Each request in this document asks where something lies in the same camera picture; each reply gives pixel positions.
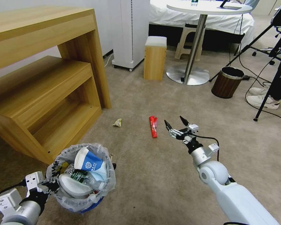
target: metal table leg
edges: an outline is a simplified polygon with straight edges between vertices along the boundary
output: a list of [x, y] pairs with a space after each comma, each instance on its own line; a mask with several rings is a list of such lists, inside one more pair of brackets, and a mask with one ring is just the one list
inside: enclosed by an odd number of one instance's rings
[[200, 68], [192, 69], [195, 61], [195, 56], [198, 51], [199, 42], [202, 38], [206, 19], [207, 15], [200, 15], [187, 65], [176, 65], [167, 69], [166, 74], [171, 80], [186, 85], [200, 85], [206, 83], [209, 80], [210, 77], [207, 70], [203, 70]]

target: round table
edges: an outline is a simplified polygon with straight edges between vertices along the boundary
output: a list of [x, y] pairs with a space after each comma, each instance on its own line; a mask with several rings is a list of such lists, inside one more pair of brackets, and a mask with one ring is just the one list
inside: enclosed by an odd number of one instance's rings
[[[204, 84], [209, 80], [209, 73], [207, 70], [200, 68], [193, 68], [195, 55], [198, 50], [198, 44], [202, 37], [203, 29], [205, 27], [207, 15], [236, 15], [236, 14], [245, 14], [252, 11], [252, 7], [248, 5], [242, 5], [239, 3], [229, 3], [227, 2], [224, 5], [224, 8], [219, 8], [223, 2], [220, 1], [200, 1], [197, 6], [191, 5], [191, 0], [174, 0], [167, 3], [169, 9], [200, 14], [199, 22], [197, 25], [197, 30], [195, 33], [194, 41], [190, 51], [190, 57], [188, 59], [187, 65], [176, 65], [167, 69], [167, 76], [177, 82], [183, 83], [186, 85], [200, 85]], [[238, 9], [228, 9], [225, 7], [237, 7]]]

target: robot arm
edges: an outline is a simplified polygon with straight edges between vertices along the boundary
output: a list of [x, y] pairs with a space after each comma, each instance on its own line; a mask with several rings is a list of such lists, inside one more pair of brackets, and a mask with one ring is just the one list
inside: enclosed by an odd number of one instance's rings
[[17, 189], [0, 195], [0, 212], [4, 225], [35, 225], [49, 195], [59, 188], [56, 181], [44, 180], [40, 171], [25, 177], [27, 196], [22, 200]]
[[183, 130], [175, 130], [165, 121], [169, 135], [182, 140], [187, 146], [200, 180], [215, 193], [218, 204], [229, 220], [250, 225], [279, 225], [248, 189], [234, 181], [222, 163], [211, 161], [219, 146], [212, 144], [204, 149], [195, 136], [199, 127], [180, 118], [186, 126]]

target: table base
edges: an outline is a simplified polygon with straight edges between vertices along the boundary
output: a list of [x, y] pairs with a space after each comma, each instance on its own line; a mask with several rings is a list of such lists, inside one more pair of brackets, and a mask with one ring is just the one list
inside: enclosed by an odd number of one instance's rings
[[[186, 69], [186, 65], [171, 66], [170, 68], [167, 69], [166, 74], [171, 80], [183, 84], [183, 82], [181, 82], [181, 77], [184, 77], [185, 69]], [[209, 81], [209, 78], [210, 77], [209, 77], [208, 70], [193, 68], [186, 85], [205, 84], [207, 81]]]

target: white cushion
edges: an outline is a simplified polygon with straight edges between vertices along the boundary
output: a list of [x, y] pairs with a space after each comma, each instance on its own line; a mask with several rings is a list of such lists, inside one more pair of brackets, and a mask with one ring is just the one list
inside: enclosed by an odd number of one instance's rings
[[145, 46], [166, 47], [166, 37], [149, 36]]

